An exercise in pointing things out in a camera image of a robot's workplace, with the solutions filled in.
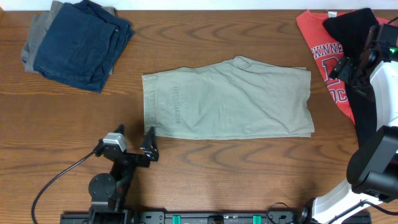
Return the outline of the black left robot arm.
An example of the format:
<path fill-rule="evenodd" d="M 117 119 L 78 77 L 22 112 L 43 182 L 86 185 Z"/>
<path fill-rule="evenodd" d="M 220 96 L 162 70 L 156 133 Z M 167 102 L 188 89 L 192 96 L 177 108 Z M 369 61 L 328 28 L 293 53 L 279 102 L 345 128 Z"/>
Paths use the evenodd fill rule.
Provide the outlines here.
<path fill-rule="evenodd" d="M 127 152 L 124 126 L 99 140 L 94 149 L 95 156 L 104 156 L 113 162 L 111 171 L 92 178 L 88 190 L 91 195 L 89 224 L 128 224 L 139 223 L 136 212 L 125 206 L 126 196 L 137 167 L 149 167 L 157 162 L 159 151 L 155 127 L 149 128 L 141 150 L 143 154 Z"/>

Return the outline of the khaki shorts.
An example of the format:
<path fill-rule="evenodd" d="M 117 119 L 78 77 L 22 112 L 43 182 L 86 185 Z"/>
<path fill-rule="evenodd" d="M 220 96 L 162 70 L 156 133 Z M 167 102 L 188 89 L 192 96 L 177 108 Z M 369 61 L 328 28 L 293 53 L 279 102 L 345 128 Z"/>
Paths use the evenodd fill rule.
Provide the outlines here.
<path fill-rule="evenodd" d="M 142 76 L 144 126 L 191 140 L 308 138 L 311 73 L 243 56 Z"/>

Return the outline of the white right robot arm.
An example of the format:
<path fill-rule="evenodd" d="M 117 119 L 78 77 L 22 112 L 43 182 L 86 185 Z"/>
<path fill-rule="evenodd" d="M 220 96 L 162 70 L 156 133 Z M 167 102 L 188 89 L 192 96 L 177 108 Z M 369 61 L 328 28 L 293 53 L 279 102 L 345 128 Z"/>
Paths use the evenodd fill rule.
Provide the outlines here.
<path fill-rule="evenodd" d="M 397 215 L 380 206 L 397 199 L 397 27 L 355 31 L 345 39 L 359 50 L 342 57 L 328 76 L 351 91 L 359 149 L 345 180 L 304 207 L 297 223 L 370 223 L 361 214 L 368 207 Z"/>

